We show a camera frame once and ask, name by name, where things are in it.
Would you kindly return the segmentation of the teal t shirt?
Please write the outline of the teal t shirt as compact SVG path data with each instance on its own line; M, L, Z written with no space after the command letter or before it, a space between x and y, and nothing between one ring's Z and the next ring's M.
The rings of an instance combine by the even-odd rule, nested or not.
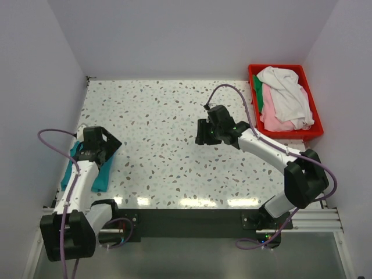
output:
M82 143L80 141L76 141L72 149L70 150L70 156L74 156L77 150L81 150L81 149L82 149ZM92 187L91 187L92 192L106 192L108 190L110 171L111 171L111 166L112 166L114 157L115 156L113 155L100 168L98 176L96 177L95 181L92 184ZM66 189L68 182L70 180L71 173L72 173L72 165L73 163L71 161L67 164L65 174L60 182L60 187L62 191Z

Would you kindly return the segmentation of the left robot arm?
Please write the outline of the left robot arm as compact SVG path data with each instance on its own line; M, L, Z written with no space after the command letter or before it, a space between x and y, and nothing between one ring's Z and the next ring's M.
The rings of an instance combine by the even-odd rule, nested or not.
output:
M100 229L120 223L114 199L89 205L88 194L98 176L110 170L109 161L122 143L101 126L84 127L72 136L78 147L74 154L64 154L72 163L65 192L53 212L40 221L46 254L52 262L91 257Z

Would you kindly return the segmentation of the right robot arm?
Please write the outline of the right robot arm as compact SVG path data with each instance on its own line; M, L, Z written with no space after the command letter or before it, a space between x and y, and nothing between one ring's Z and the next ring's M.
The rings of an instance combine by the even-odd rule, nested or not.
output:
M292 209L306 208L329 186L315 151L301 152L258 134L250 124L235 122L223 105L209 109L207 118L197 121L195 142L198 145L232 145L259 157L284 176L284 189L249 218L257 229L273 228L280 217Z

